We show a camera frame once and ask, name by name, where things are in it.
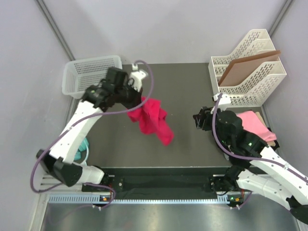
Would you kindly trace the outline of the red t shirt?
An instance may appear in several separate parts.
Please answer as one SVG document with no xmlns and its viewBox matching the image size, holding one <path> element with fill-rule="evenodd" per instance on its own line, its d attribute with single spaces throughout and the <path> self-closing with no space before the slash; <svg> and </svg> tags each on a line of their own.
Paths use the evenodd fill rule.
<svg viewBox="0 0 308 231">
<path fill-rule="evenodd" d="M 139 124 L 143 134 L 155 134 L 165 146 L 172 142 L 174 133 L 166 122 L 167 112 L 161 108 L 159 100 L 147 100 L 142 107 L 128 112 L 128 117 Z"/>
</svg>

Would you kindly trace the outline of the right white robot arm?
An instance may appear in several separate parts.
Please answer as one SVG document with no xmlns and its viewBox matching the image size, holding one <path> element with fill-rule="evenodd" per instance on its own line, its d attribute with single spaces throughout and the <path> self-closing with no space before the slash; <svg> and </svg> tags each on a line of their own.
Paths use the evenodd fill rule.
<svg viewBox="0 0 308 231">
<path fill-rule="evenodd" d="M 193 115 L 197 129 L 211 131 L 232 167 L 229 190 L 245 189 L 271 199 L 303 223 L 308 222 L 308 178 L 282 159 L 258 135 L 243 128 L 233 111 L 203 107 Z"/>
</svg>

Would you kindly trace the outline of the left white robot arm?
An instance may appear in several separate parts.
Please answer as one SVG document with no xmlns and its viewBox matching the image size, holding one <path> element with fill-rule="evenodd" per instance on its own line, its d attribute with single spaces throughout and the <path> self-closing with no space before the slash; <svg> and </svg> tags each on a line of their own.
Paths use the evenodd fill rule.
<svg viewBox="0 0 308 231">
<path fill-rule="evenodd" d="M 76 163 L 76 152 L 88 132 L 109 108 L 119 103 L 131 109 L 141 103 L 142 81 L 147 77 L 148 73 L 136 66 L 130 74 L 110 67 L 99 84 L 89 86 L 62 131 L 61 138 L 48 150 L 39 150 L 36 154 L 46 173 L 67 187 L 77 183 L 92 183 L 97 190 L 106 190 L 109 179 L 104 172 L 95 166 Z"/>
</svg>

